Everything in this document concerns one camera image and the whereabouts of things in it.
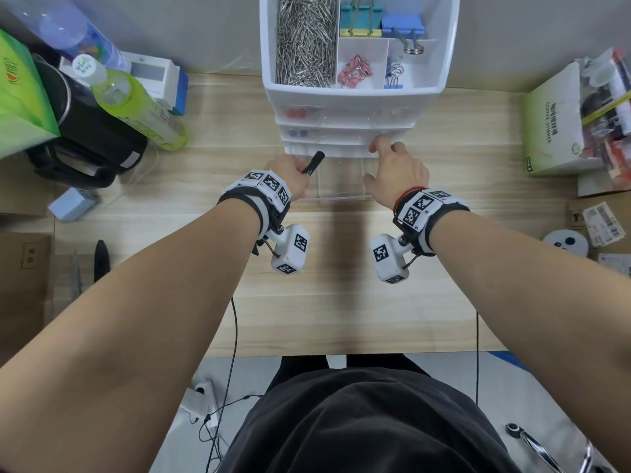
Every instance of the bottle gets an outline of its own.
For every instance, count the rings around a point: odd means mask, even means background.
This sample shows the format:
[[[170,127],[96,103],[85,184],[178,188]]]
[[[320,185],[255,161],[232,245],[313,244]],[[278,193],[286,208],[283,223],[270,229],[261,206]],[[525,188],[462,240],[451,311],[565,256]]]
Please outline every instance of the bottle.
[[[64,58],[82,53],[108,68],[130,71],[121,52],[68,0],[2,0],[29,30]]]
[[[90,85],[99,105],[112,116],[162,149],[177,150],[186,146],[189,133],[184,124],[155,102],[129,73],[107,69],[90,55],[77,56],[73,70],[77,78]]]

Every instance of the wooden desk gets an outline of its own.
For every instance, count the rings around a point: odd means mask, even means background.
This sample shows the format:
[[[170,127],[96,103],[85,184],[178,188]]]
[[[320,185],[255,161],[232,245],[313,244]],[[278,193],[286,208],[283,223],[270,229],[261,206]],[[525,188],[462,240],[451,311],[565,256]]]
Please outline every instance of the wooden desk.
[[[522,174],[520,99],[514,93],[448,89],[405,141],[430,169],[433,186],[467,199],[478,214],[541,238],[563,227],[575,183]],[[89,274],[87,254],[102,238],[116,265],[206,212],[230,182],[283,151],[260,78],[192,76],[186,121],[187,149],[161,153],[137,184],[106,190],[104,205],[80,222],[56,222],[58,310],[69,297],[69,278],[62,273],[70,253],[80,254]],[[154,159],[147,156],[145,167]],[[332,162],[321,173],[330,187],[347,185],[352,174],[359,179],[356,161]],[[375,162],[367,161],[365,169],[374,172]],[[313,194],[317,187],[310,189]],[[311,234],[304,271],[289,277],[272,272],[265,250],[251,258],[235,294],[238,354],[474,350],[475,310],[436,258],[418,259],[401,284],[378,280],[368,240],[396,235],[391,220],[391,212],[372,201],[296,203],[286,224],[301,223]],[[232,354],[228,313],[209,356]],[[502,348],[483,323],[480,345]]]

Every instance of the green bottle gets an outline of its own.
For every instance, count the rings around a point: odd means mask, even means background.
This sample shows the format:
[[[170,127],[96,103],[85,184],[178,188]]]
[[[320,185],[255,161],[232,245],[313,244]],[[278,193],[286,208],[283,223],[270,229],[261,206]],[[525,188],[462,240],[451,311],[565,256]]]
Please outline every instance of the green bottle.
[[[182,121],[155,102],[136,78],[124,71],[105,68],[90,55],[78,55],[73,69],[77,78],[90,85],[99,105],[112,116],[162,149],[186,146],[189,133]]]

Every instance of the black pants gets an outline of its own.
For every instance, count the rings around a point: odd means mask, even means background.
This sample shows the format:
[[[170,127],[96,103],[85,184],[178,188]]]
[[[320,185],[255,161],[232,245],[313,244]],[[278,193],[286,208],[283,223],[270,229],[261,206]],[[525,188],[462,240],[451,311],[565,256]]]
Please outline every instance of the black pants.
[[[409,370],[429,376],[420,366],[407,358],[404,354],[363,354],[347,355],[347,367],[384,367],[394,370]],[[278,372],[269,384],[268,391],[284,381],[306,372],[323,370],[329,367],[326,355],[300,355],[283,357]]]

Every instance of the black shirt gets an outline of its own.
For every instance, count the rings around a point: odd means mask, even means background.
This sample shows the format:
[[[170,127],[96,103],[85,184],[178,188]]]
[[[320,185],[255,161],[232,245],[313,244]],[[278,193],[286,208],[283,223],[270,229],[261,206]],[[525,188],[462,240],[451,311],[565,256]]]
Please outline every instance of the black shirt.
[[[469,397],[387,368],[304,373],[268,392],[219,469],[263,471],[519,473]]]

